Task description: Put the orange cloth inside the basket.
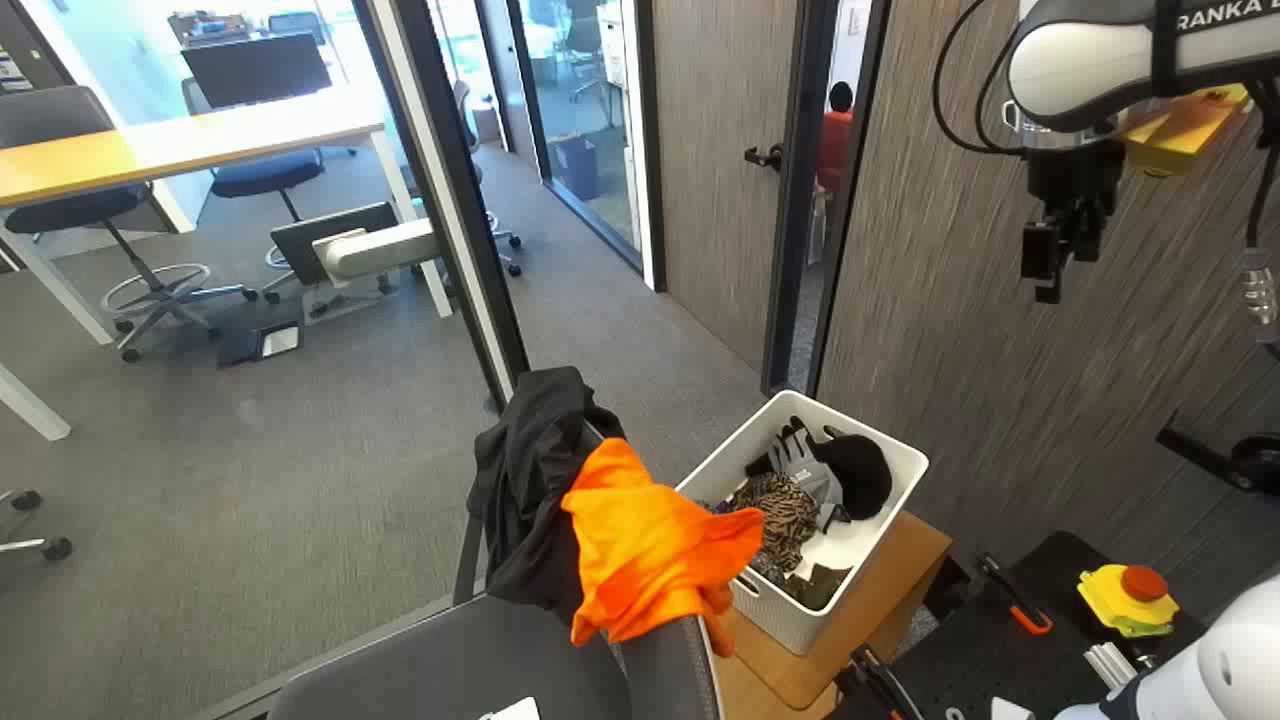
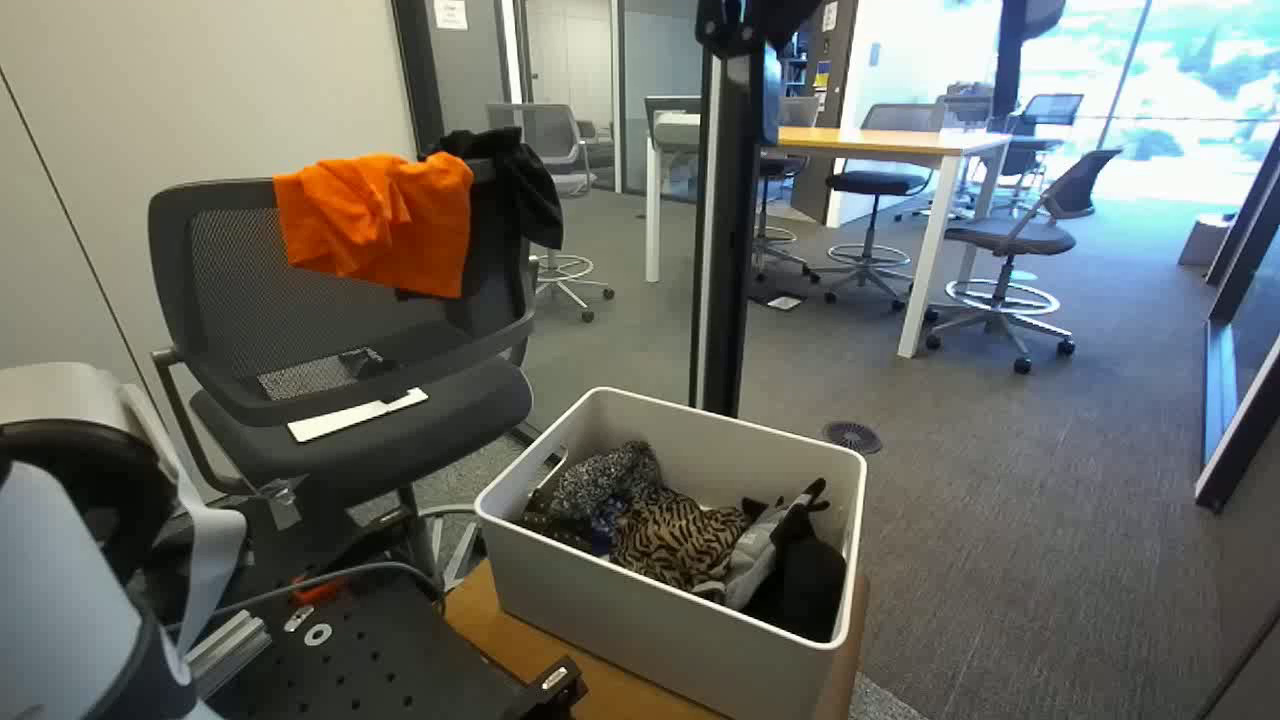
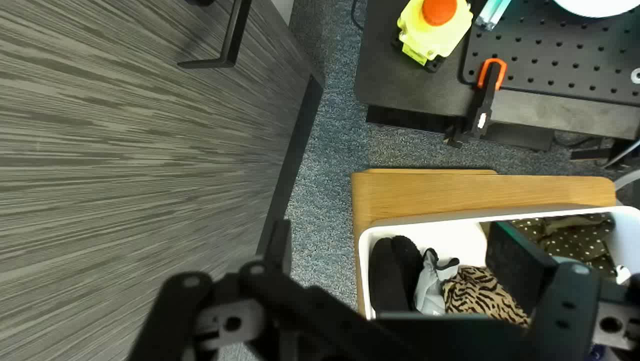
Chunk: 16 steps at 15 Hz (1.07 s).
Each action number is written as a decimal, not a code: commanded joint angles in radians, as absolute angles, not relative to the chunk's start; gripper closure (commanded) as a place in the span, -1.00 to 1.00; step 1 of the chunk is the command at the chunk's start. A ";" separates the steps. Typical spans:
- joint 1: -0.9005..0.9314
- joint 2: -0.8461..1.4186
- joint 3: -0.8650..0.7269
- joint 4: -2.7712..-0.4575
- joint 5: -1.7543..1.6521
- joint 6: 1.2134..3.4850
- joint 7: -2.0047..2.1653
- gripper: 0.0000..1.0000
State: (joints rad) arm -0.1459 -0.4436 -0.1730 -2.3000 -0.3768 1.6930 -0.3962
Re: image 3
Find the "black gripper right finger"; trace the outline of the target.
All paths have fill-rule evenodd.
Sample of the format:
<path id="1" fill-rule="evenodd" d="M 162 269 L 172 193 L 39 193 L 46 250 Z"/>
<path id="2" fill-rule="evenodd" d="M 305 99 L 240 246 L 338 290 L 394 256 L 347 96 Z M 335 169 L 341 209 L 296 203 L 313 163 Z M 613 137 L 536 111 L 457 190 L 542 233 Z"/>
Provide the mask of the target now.
<path id="1" fill-rule="evenodd" d="M 530 315 L 518 347 L 521 361 L 583 361 L 591 347 L 597 278 L 581 265 L 560 265 L 511 223 L 490 225 L 485 265 Z"/>

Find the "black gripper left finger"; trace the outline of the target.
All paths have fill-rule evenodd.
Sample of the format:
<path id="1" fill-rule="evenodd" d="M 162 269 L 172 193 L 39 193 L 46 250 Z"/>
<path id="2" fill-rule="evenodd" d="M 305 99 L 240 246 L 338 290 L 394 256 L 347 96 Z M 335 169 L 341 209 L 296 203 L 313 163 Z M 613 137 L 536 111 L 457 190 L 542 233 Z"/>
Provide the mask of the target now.
<path id="1" fill-rule="evenodd" d="M 199 271 L 168 278 L 126 361 L 216 361 L 213 351 L 195 347 L 195 320 L 212 292 L 212 278 Z"/>

